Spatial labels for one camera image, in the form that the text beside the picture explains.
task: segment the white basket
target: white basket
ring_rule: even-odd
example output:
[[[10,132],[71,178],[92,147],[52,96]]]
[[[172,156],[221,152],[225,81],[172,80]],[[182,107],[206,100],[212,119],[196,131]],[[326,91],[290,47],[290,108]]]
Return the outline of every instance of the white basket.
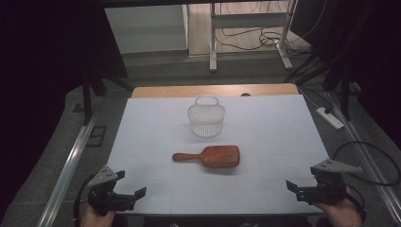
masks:
[[[216,104],[199,104],[200,98],[213,98]],[[188,119],[191,131],[203,138],[210,138],[218,135],[223,128],[225,109],[218,104],[214,96],[200,96],[195,104],[188,109]]]

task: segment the wooden paddle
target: wooden paddle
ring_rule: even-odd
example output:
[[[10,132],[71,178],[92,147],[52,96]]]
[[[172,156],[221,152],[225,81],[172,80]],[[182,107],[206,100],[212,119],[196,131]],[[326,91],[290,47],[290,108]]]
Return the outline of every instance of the wooden paddle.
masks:
[[[174,161],[199,159],[205,167],[236,167],[239,164],[239,148],[234,145],[211,146],[200,154],[175,153]]]

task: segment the white tabletop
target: white tabletop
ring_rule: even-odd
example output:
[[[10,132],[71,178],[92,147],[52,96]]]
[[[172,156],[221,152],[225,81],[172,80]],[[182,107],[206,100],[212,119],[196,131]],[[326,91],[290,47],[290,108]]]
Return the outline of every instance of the white tabletop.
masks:
[[[200,138],[189,127],[195,98],[131,98],[127,102],[108,166],[126,170],[114,191],[146,196],[139,215],[265,215],[320,213],[296,201],[286,180],[315,186],[310,167],[327,152],[302,96],[219,97],[225,107],[222,132]],[[237,145],[234,169],[209,169],[199,161],[174,162],[173,153],[200,153],[213,145]]]

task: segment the table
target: table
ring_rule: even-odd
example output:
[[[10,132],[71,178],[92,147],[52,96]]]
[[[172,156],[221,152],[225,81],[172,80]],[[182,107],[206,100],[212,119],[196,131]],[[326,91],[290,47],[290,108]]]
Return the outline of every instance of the table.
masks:
[[[288,94],[283,95],[281,88],[287,89]],[[240,96],[244,93],[252,96]],[[191,134],[186,119],[186,110],[194,102],[194,96],[205,94],[217,96],[226,108],[224,129],[211,139]],[[108,166],[114,171],[126,170],[126,177],[114,189],[116,193],[130,194],[143,186],[148,187],[148,193],[133,211],[126,213],[141,216],[320,213],[305,202],[297,202],[285,184],[285,179],[289,179],[297,184],[316,185],[309,167],[327,158],[304,98],[297,95],[295,86],[149,87],[135,89],[132,96]],[[260,107],[260,113],[255,114],[256,106]],[[266,119],[255,120],[261,115]],[[206,146],[223,144],[236,144],[240,148],[241,162],[235,169],[207,169],[197,162],[171,160],[174,152],[196,153]]]

